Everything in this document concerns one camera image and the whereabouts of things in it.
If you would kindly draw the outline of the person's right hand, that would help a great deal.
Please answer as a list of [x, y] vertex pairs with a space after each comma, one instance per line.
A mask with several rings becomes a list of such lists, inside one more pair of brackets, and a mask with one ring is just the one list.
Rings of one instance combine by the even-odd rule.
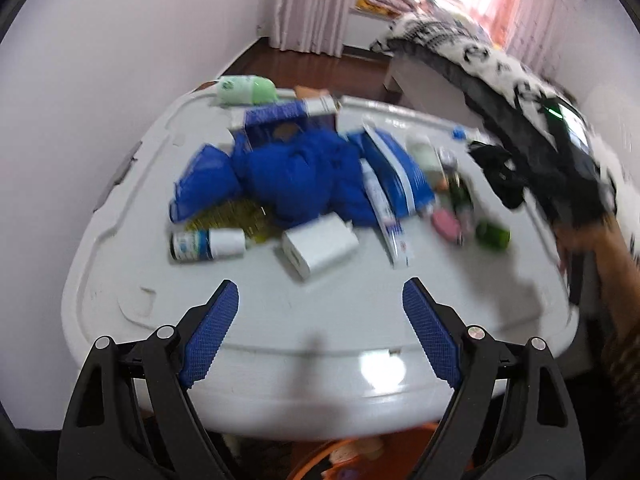
[[610, 312], [617, 339], [625, 340], [639, 325], [639, 268], [628, 252], [617, 220], [606, 216], [576, 229], [557, 223], [553, 232], [562, 272], [575, 252], [594, 255], [603, 303]]

